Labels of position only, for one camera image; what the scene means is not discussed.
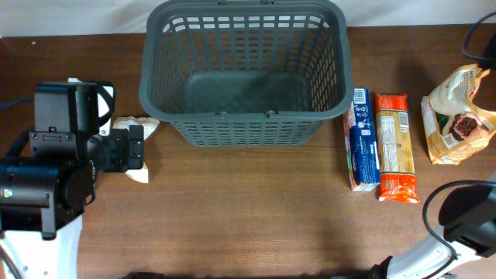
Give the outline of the orange cracker packet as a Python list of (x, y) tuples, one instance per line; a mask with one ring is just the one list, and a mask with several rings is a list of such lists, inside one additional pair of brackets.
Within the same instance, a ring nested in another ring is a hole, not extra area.
[(375, 97), (380, 159), (379, 201), (418, 204), (407, 95)]

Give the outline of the grey plastic basket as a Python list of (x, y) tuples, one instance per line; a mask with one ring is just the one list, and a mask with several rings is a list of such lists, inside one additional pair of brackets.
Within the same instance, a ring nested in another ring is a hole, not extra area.
[(298, 146), (353, 99), (333, 2), (168, 1), (146, 23), (139, 99), (196, 146)]

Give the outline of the tan snack bag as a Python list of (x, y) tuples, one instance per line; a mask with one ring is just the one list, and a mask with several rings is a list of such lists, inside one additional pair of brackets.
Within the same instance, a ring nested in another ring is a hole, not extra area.
[(459, 67), (422, 98), (422, 119), (432, 164), (459, 165), (485, 149), (495, 134), (495, 113), (473, 103), (490, 74), (476, 64)]

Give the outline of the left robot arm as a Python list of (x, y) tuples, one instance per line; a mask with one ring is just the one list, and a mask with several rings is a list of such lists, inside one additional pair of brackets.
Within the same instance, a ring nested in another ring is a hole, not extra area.
[(82, 215), (104, 173), (139, 170), (144, 128), (101, 128), (115, 111), (107, 81), (42, 83), (35, 124), (1, 158), (1, 276), (75, 278)]

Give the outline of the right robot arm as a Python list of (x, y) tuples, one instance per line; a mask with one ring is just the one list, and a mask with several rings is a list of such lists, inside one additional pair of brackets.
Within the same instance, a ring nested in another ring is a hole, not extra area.
[[(448, 189), (434, 229), (427, 218), (429, 205)], [(495, 180), (460, 180), (438, 187), (425, 200), (422, 221), (427, 237), (373, 266), (368, 278), (441, 278), (462, 264), (495, 255)]]

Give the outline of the blue biscuit box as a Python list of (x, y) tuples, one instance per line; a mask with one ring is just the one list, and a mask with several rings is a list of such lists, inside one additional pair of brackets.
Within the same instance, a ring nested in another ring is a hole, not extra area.
[(355, 88), (353, 100), (343, 113), (346, 159), (352, 191), (372, 191), (380, 183), (373, 109), (367, 88)]

